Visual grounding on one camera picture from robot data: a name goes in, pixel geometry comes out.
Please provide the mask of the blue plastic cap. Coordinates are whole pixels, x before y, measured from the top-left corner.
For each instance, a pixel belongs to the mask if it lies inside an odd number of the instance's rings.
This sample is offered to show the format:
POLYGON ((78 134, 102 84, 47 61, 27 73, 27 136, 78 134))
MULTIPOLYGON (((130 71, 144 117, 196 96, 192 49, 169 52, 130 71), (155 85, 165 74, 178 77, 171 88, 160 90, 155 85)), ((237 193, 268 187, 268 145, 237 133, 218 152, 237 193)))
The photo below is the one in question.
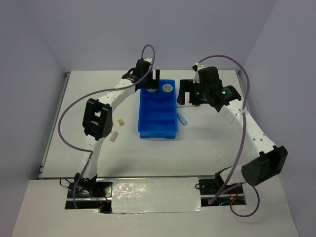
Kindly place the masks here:
POLYGON ((187 125, 187 124, 188 124, 187 120, 186 120, 180 113, 177 113, 177 118, 179 119, 179 121, 180 121, 183 125, 187 125))

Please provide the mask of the grey eraser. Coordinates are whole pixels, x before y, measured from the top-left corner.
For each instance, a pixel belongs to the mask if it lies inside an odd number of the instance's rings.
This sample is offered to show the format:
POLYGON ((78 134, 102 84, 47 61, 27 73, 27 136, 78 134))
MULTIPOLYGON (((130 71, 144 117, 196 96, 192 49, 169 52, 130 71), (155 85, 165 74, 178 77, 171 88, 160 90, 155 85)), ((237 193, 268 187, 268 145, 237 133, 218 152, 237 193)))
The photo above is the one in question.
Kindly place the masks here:
POLYGON ((114 142, 116 140, 117 136, 118 136, 118 132, 113 131, 112 135, 110 137, 110 141, 114 142))

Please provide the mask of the white pen blue cap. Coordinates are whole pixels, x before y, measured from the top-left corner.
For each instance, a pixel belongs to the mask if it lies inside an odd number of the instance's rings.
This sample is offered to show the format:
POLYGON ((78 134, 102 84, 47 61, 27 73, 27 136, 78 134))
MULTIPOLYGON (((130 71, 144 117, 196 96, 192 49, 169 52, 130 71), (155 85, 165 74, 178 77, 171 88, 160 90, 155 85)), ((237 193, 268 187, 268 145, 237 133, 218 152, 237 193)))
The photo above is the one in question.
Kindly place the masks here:
POLYGON ((200 105, 193 105, 193 104, 186 104, 186 105, 179 105, 177 104, 177 108, 189 108, 189 107, 199 107, 200 105))

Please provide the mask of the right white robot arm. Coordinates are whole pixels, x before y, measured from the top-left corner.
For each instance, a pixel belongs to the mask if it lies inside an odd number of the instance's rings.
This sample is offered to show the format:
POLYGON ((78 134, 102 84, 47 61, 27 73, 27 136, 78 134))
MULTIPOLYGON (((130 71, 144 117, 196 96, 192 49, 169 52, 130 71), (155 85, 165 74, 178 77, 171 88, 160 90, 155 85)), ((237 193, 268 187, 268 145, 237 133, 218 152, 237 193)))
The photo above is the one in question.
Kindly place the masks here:
POLYGON ((180 81, 177 103, 185 104, 189 93, 190 104, 213 107, 241 137, 242 150, 248 153, 248 163, 235 162, 215 174, 215 189, 226 193, 236 183, 255 187, 279 175, 288 156, 285 146, 277 146, 267 137, 246 109, 245 98, 233 86, 223 86, 216 67, 196 63, 193 70, 193 79, 180 81))

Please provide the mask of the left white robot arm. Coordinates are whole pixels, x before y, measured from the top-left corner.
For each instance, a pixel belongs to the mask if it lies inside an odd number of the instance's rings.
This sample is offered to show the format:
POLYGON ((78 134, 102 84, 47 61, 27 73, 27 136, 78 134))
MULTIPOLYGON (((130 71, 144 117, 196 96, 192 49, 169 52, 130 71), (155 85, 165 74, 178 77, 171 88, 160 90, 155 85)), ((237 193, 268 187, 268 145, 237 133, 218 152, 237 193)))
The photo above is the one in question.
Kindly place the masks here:
POLYGON ((141 58, 136 66, 124 74, 113 90, 103 96, 86 102, 82 126, 84 128, 85 146, 79 172, 74 177, 74 190, 86 197, 96 193, 97 164, 105 138, 113 128, 113 112, 139 88, 158 84, 153 79, 153 58, 141 58))

